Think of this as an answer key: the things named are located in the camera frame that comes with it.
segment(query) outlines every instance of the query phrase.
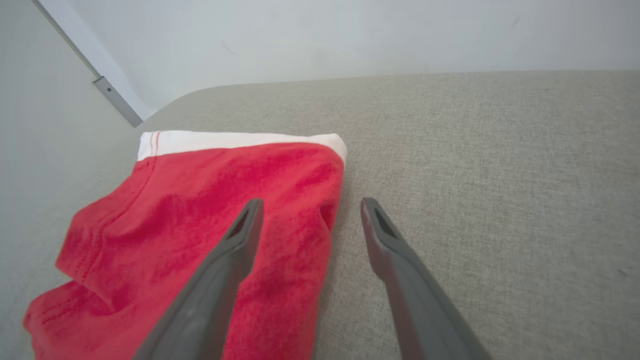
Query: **white backdrop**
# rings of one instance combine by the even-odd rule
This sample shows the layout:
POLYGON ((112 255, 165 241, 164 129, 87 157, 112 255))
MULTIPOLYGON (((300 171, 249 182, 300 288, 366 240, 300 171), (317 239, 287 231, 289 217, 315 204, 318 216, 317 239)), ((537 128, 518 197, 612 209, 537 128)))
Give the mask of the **white backdrop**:
POLYGON ((239 83, 640 70, 638 0, 42 2, 142 119, 239 83))

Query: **metal bracket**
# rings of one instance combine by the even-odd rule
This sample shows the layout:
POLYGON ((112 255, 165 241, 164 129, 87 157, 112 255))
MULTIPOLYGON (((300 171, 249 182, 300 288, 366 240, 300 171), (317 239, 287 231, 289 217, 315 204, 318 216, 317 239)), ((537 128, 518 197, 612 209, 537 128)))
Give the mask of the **metal bracket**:
POLYGON ((116 89, 111 86, 111 83, 105 78, 101 76, 98 80, 94 81, 95 87, 102 92, 104 97, 106 97, 109 102, 116 108, 122 116, 131 124, 133 127, 137 127, 142 124, 142 119, 136 114, 135 111, 127 104, 126 101, 118 94, 116 89))

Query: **textured gray tabletop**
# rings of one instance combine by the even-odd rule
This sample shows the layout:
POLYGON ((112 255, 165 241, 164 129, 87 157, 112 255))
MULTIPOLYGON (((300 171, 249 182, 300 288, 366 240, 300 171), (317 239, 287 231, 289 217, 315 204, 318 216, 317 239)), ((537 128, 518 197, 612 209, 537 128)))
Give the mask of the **textured gray tabletop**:
MULTIPOLYGON (((227 86, 176 100, 139 131, 165 129, 344 139, 316 359, 400 357, 367 259, 365 196, 382 204, 496 359, 640 357, 638 72, 227 86)), ((137 147, 132 136, 114 148, 91 186, 70 186, 37 219, 32 241, 56 241, 33 250, 43 264, 25 266, 32 284, 16 306, 61 281, 38 272, 52 269, 73 212, 131 171, 137 147)), ((26 348, 23 331, 13 354, 26 348)))

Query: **red garment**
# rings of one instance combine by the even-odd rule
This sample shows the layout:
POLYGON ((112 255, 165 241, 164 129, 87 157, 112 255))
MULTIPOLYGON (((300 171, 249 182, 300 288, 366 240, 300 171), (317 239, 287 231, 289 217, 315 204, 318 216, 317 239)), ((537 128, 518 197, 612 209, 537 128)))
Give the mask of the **red garment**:
POLYGON ((260 197, 260 244, 223 357, 308 359, 343 159, 316 143, 164 154, 164 135, 145 133, 147 157, 74 216, 56 261, 72 280, 24 317, 36 358, 131 358, 244 204, 260 197))

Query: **red cloth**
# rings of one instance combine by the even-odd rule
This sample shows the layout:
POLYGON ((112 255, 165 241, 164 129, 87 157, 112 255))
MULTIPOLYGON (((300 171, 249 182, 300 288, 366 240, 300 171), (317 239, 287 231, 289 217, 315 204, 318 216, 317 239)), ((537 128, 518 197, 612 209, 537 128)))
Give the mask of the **red cloth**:
POLYGON ((36 358, 131 358, 244 204, 260 197, 260 244, 223 357, 308 359, 343 168, 312 143, 138 161, 113 193, 74 216, 56 262, 72 280, 24 316, 36 358))

